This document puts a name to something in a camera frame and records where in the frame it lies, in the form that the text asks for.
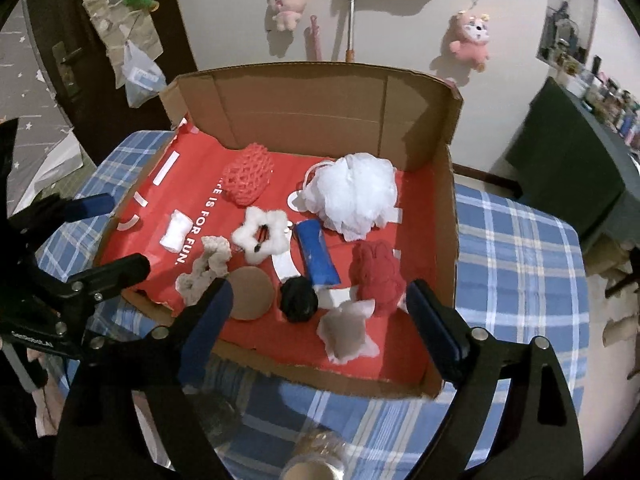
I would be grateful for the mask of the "red white stick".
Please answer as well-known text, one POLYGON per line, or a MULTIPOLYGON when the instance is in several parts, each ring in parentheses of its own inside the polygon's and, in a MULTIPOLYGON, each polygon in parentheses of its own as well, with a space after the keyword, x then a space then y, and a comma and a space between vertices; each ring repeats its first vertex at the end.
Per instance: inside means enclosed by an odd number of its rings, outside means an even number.
POLYGON ((356 0, 348 0, 347 41, 345 52, 345 61, 347 63, 355 61, 355 12, 356 0))

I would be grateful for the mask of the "dark green covered table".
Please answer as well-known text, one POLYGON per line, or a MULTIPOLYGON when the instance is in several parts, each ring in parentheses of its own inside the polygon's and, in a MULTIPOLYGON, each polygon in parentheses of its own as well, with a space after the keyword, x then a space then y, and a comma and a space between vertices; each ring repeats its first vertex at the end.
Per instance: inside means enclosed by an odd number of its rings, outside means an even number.
POLYGON ((622 138, 549 78, 506 152, 522 202, 574 228, 589 249, 602 235, 639 244, 639 171, 622 138))

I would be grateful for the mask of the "white bath loofah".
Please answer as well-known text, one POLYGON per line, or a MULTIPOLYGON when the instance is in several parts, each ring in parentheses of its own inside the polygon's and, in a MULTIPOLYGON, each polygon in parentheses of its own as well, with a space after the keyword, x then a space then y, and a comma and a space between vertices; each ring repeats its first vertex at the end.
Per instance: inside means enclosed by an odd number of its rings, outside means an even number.
POLYGON ((396 168, 369 153, 322 160, 306 171, 297 195, 303 212, 344 240, 363 240, 374 229, 402 222, 396 168))

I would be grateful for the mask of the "white plastic bag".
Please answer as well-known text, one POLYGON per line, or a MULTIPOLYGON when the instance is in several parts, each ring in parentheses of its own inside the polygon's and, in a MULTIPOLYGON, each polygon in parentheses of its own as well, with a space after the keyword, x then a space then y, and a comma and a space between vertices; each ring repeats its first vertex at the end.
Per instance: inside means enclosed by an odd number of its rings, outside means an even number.
POLYGON ((130 108, 139 108, 158 96, 167 86, 160 66, 130 40, 125 44, 122 76, 130 108))

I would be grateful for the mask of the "white cotton pad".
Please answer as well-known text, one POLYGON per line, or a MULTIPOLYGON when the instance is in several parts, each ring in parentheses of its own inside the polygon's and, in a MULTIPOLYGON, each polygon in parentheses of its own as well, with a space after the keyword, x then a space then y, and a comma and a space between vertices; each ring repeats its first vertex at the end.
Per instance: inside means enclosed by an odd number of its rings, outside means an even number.
POLYGON ((192 228, 193 220, 180 210, 175 209, 170 215, 165 233, 160 238, 160 246, 168 252, 178 254, 192 228))

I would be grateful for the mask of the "pink plush toy right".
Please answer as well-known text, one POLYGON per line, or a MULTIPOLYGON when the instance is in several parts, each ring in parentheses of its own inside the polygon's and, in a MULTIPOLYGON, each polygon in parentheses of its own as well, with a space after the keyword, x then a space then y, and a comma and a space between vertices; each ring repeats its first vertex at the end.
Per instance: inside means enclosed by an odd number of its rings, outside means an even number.
POLYGON ((456 39, 450 41, 449 51, 454 58, 473 70, 484 72, 489 60, 489 15, 476 15, 471 10, 456 16, 456 39))

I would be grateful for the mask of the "tall jar dark contents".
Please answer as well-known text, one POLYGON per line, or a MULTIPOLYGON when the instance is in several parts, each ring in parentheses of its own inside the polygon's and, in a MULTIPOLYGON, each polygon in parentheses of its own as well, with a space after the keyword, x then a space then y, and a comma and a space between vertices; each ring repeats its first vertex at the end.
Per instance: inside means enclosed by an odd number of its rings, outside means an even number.
POLYGON ((214 389, 183 388, 208 442, 213 448, 229 443, 242 424, 242 416, 235 404, 214 389))

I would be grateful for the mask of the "round brown puff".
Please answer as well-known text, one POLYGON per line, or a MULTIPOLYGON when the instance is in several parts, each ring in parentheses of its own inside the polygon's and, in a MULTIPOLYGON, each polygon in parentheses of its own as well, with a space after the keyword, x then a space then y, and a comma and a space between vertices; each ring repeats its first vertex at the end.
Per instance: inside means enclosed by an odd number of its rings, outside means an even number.
POLYGON ((256 266, 242 266, 233 270, 227 281, 231 285, 233 306, 230 318, 255 321, 271 308, 276 290, 270 277, 256 266))

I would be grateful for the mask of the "black pom scrunchie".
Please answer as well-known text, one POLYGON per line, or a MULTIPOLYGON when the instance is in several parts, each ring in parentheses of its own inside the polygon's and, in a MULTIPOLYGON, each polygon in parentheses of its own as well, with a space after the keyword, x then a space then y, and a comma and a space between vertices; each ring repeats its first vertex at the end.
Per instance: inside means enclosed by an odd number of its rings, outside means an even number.
POLYGON ((280 311, 290 323, 308 322, 318 311, 318 297, 304 276, 289 278, 280 287, 280 311))

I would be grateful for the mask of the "blue plaid tablecloth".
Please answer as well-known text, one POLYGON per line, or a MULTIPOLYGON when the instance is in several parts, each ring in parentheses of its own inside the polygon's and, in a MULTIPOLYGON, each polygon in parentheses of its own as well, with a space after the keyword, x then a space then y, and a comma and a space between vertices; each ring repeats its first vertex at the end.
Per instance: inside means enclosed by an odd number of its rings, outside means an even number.
MULTIPOLYGON (((171 131, 131 133, 84 182, 77 196, 124 198, 171 131)), ((550 340, 576 412, 582 403, 589 342, 588 289, 575 230, 513 200, 456 184, 459 233, 456 309, 469 326, 497 339, 550 340)), ((40 268, 66 281, 91 266, 108 217, 66 224, 38 255, 40 268)), ((124 300, 100 304, 90 330, 114 339, 146 335, 152 322, 124 300)), ((433 401, 374 400, 314 390, 216 358, 205 387, 236 405, 242 424, 219 448, 235 479, 279 479, 299 434, 316 427, 346 441, 345 479, 405 479, 434 437, 454 397, 446 385, 433 401)), ((506 382, 492 399, 469 466, 487 457, 506 402, 506 382)))

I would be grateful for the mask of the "white fluffy star clip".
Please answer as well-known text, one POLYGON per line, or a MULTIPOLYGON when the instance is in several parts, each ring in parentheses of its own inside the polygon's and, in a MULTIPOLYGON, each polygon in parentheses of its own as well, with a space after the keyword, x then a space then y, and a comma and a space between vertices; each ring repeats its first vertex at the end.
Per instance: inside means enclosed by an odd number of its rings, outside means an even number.
POLYGON ((267 258, 282 255, 290 249, 288 216, 283 210, 246 208, 243 223, 232 232, 232 243, 238 246, 247 264, 258 266, 267 258))

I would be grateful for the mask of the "blue cloth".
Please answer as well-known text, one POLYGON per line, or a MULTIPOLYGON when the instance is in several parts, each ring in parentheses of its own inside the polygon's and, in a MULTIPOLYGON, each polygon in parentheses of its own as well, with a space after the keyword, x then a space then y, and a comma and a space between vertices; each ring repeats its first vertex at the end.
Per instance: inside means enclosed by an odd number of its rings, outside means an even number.
POLYGON ((316 287, 334 286, 341 283, 340 276, 331 259, 322 225, 317 219, 296 223, 294 234, 303 256, 306 277, 316 287))

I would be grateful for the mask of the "red foam net ball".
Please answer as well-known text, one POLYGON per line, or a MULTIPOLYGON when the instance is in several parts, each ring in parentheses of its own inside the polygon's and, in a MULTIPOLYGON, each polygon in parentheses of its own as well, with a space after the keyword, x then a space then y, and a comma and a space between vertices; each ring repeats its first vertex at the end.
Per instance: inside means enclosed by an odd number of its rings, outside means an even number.
POLYGON ((252 143, 224 167, 221 187, 236 206, 250 206, 265 191, 272 173, 270 151, 262 144, 252 143))

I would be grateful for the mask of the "red knitted heart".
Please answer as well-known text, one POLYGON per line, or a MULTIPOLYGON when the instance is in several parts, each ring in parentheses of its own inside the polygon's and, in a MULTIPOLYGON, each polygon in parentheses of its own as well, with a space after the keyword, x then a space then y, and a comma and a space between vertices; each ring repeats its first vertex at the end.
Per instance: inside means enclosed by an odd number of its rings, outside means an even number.
POLYGON ((386 318, 396 312, 406 290, 400 261, 386 240, 360 240, 352 251, 349 277, 359 300, 375 302, 374 315, 386 318))

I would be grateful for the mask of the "grey white star puff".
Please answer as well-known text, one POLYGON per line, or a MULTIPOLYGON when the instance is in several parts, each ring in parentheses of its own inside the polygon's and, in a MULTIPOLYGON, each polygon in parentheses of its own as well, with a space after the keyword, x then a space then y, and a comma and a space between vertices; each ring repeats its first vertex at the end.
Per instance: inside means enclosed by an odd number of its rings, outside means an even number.
POLYGON ((376 358, 380 348, 367 333, 367 320, 375 301, 347 301, 320 318, 317 335, 332 364, 345 365, 358 358, 376 358))

